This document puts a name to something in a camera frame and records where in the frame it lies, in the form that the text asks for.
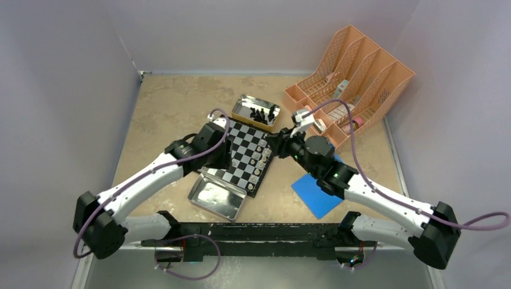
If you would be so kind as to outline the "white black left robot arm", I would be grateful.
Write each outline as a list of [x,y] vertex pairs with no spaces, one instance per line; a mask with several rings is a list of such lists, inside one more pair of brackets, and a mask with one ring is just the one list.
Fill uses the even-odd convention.
[[203,167],[226,169],[231,164],[231,142],[227,138],[230,121],[219,118],[206,123],[196,134],[173,141],[144,169],[102,193],[87,191],[76,202],[72,223],[78,234],[73,255],[80,242],[98,259],[114,254],[130,233],[126,220],[130,213],[165,186]]

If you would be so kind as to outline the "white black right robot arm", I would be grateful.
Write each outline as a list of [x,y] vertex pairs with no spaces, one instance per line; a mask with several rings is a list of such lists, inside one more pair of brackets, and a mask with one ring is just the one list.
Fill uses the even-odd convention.
[[362,214],[348,214],[338,229],[342,243],[358,240],[377,241],[413,252],[426,265],[444,270],[460,238],[460,229],[452,206],[413,200],[374,181],[366,181],[357,169],[336,159],[335,148],[319,135],[306,138],[284,128],[265,138],[279,158],[291,157],[326,194],[368,207],[385,216],[372,219]]

